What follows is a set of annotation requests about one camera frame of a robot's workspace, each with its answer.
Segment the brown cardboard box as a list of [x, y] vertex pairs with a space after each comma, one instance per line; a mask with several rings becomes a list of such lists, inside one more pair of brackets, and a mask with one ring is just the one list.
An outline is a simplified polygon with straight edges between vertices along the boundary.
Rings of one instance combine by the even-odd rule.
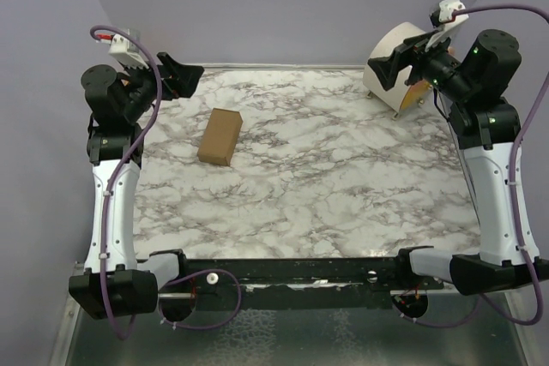
[[211, 165], [229, 166], [242, 125], [238, 111], [214, 108], [198, 148], [198, 159]]

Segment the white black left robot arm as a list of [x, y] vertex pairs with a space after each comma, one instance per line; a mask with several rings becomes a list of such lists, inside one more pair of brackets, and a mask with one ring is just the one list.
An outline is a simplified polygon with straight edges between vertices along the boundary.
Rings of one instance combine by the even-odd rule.
[[81, 76], [91, 109], [87, 155], [94, 175], [94, 222], [80, 275], [69, 279], [69, 294], [94, 319], [150, 313], [165, 287], [177, 293], [190, 280], [180, 249], [136, 257], [134, 205], [144, 140], [139, 118], [157, 98], [188, 99], [204, 73], [160, 52], [156, 69], [147, 65], [119, 72], [101, 64]]

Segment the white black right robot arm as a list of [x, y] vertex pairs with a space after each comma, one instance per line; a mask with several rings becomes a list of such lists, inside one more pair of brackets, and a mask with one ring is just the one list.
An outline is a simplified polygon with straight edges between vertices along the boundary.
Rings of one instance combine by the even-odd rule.
[[480, 251], [452, 254], [431, 246], [401, 249], [395, 282], [412, 290], [425, 277], [450, 282], [465, 296], [505, 291], [548, 279], [548, 261], [540, 257], [523, 207], [517, 219], [513, 200], [518, 190], [520, 162], [511, 150], [521, 130], [515, 107], [504, 90], [522, 57], [515, 37], [497, 29], [482, 31], [463, 61], [449, 54], [449, 41], [429, 46], [431, 34], [397, 41], [378, 51], [367, 64], [380, 86], [390, 90], [404, 69], [407, 84], [427, 81], [450, 100], [447, 120], [463, 153], [480, 223]]

